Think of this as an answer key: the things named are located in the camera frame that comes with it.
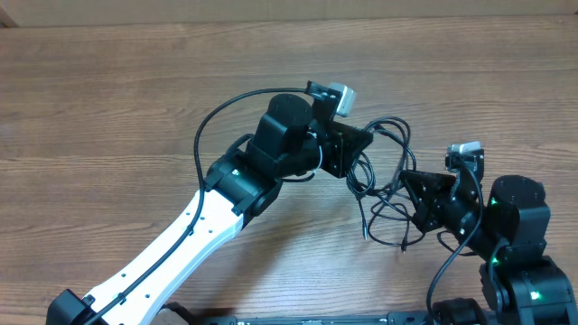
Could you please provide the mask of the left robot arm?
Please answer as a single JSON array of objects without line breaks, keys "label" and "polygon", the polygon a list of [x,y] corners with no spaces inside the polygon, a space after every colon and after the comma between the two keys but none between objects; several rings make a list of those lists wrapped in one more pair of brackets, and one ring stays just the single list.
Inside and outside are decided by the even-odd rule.
[{"label": "left robot arm", "polygon": [[370,132],[335,121],[356,93],[311,82],[270,88],[253,134],[242,135],[207,171],[185,210],[140,255],[84,297],[63,291],[49,324],[149,324],[185,280],[220,246],[274,202],[286,183],[318,171],[343,178],[372,142]]}]

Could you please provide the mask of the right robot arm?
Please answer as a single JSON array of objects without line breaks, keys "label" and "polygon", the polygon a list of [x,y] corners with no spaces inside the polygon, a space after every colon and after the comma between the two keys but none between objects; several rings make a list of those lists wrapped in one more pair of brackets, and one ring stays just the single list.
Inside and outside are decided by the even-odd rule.
[{"label": "right robot arm", "polygon": [[483,196],[484,152],[451,150],[445,174],[402,171],[419,231],[452,234],[483,259],[480,281],[498,324],[575,324],[577,306],[565,273],[545,255],[551,211],[544,186],[520,175],[497,178]]}]

